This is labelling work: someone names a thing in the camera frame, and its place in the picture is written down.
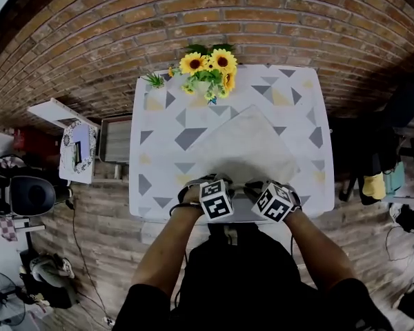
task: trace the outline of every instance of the electric fan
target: electric fan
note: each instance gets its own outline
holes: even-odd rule
[[[0,273],[0,323],[16,326],[25,318],[25,303],[17,296],[21,288]]]

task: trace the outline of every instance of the wrist strap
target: wrist strap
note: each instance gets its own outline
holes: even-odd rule
[[[176,204],[175,206],[173,206],[170,209],[170,211],[168,212],[169,215],[172,216],[173,210],[175,208],[178,208],[178,207],[193,207],[193,208],[199,208],[202,211],[202,213],[204,214],[204,211],[202,210],[201,204],[199,202],[181,202],[181,203]]]

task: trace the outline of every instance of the plaid cloth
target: plaid cloth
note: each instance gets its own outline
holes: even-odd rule
[[[0,234],[7,241],[17,241],[12,217],[0,217]]]

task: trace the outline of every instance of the small green plant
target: small green plant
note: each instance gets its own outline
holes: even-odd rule
[[[154,72],[149,72],[145,77],[142,77],[142,79],[146,80],[153,88],[161,88],[164,86],[164,79]]]

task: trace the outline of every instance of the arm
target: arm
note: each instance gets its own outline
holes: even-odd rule
[[[344,279],[355,278],[344,251],[322,233],[301,211],[284,220],[296,240],[311,278],[320,290],[329,291]]]
[[[184,202],[199,200],[199,186],[193,186]],[[181,270],[182,259],[190,233],[202,215],[197,208],[176,208],[168,223],[147,250],[132,279],[133,284],[157,287],[172,296]]]

